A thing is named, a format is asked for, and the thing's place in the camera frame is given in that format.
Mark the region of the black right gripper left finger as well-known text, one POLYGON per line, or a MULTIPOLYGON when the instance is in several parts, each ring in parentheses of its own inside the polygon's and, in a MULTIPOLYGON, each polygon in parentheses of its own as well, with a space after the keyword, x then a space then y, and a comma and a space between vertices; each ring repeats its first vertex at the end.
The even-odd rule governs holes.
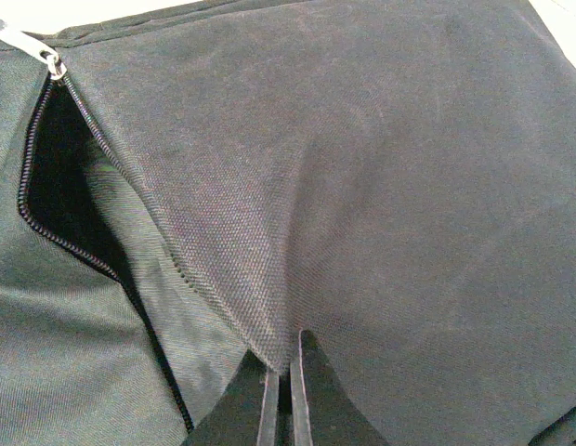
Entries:
POLYGON ((189 433, 193 446, 277 443, 280 377, 248 351, 214 409, 189 433))

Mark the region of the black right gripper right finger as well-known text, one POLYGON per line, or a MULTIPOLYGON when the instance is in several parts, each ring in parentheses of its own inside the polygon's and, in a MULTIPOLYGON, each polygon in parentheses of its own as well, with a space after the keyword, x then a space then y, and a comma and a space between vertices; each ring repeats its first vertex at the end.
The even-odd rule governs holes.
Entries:
POLYGON ((349 399, 316 337, 307 330, 298 333, 290 389, 295 445, 387 444, 349 399))

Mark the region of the black student backpack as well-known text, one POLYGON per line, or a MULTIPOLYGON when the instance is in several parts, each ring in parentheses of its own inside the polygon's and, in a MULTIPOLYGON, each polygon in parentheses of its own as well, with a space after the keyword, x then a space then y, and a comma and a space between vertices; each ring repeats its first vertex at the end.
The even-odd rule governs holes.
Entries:
POLYGON ((186 445, 310 331, 386 445, 576 445, 576 69, 526 1, 0 20, 0 445, 186 445))

